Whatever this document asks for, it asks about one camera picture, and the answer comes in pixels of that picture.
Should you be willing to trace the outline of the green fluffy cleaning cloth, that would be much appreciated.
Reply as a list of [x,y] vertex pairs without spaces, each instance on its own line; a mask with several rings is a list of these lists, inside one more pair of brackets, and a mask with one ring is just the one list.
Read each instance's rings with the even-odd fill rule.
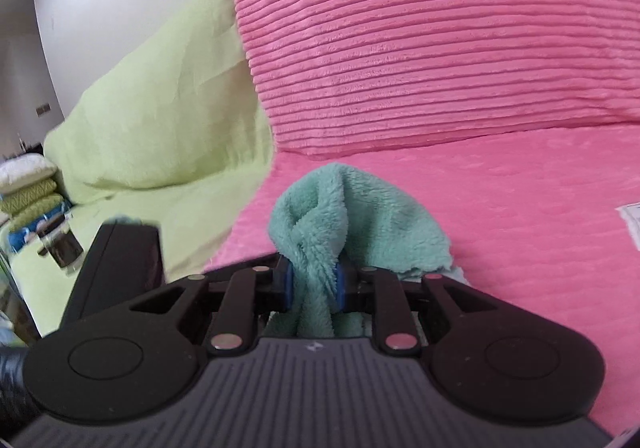
[[442,272],[462,283],[450,240],[416,199],[384,179],[350,165],[311,171],[273,207],[269,237],[293,267],[293,303],[271,316],[276,338],[357,338],[370,335],[369,313],[340,311],[338,258],[388,269],[401,280]]

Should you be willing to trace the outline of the dark glass box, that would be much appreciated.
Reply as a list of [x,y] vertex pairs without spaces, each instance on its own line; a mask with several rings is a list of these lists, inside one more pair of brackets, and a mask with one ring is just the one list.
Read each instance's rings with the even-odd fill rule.
[[64,213],[58,213],[50,220],[40,223],[36,233],[43,251],[52,257],[59,268],[67,272],[79,268],[84,248],[70,229],[70,222]]

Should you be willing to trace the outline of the lime green bed sheet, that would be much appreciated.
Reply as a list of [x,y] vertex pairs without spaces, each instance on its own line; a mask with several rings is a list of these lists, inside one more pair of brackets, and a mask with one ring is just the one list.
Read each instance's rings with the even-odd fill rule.
[[[146,283],[170,283],[201,272],[228,238],[232,225],[269,173],[250,163],[192,183],[149,190],[125,190],[70,209],[68,225],[88,251],[96,246],[118,256],[119,272],[103,288],[110,293],[138,266]],[[60,327],[78,272],[41,255],[34,239],[11,257],[12,275],[38,333]]]

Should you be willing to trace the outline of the stack of folded cushions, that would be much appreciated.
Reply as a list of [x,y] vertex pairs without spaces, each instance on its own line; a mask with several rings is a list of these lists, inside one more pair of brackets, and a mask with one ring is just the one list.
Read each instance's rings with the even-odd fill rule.
[[70,208],[55,181],[58,167],[39,153],[26,153],[1,164],[1,248],[7,255],[20,251],[38,226]]

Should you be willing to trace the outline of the lime green pillow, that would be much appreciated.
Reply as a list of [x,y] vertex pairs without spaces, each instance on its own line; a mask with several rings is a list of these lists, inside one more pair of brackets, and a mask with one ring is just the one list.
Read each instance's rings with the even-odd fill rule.
[[234,0],[190,0],[82,93],[44,153],[80,205],[238,169],[264,176],[271,130]]

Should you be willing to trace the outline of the pink plush bed blanket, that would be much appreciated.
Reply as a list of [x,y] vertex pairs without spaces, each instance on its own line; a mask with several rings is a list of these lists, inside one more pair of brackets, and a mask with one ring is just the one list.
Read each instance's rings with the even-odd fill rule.
[[471,285],[572,328],[606,375],[593,419],[639,421],[639,251],[623,208],[639,204],[634,124],[488,135],[336,153],[416,198]]

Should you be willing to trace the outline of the pink ribbed pillow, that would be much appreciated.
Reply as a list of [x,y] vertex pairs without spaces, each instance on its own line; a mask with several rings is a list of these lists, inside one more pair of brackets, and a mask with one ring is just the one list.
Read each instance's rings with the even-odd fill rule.
[[234,0],[277,146],[309,157],[639,119],[639,0]]

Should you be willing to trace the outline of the white paper label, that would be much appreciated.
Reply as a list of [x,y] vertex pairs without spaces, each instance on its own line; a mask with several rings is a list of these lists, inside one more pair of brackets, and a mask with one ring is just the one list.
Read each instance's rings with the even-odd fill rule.
[[628,234],[637,250],[640,250],[640,203],[630,203],[617,208],[620,218],[625,222]]

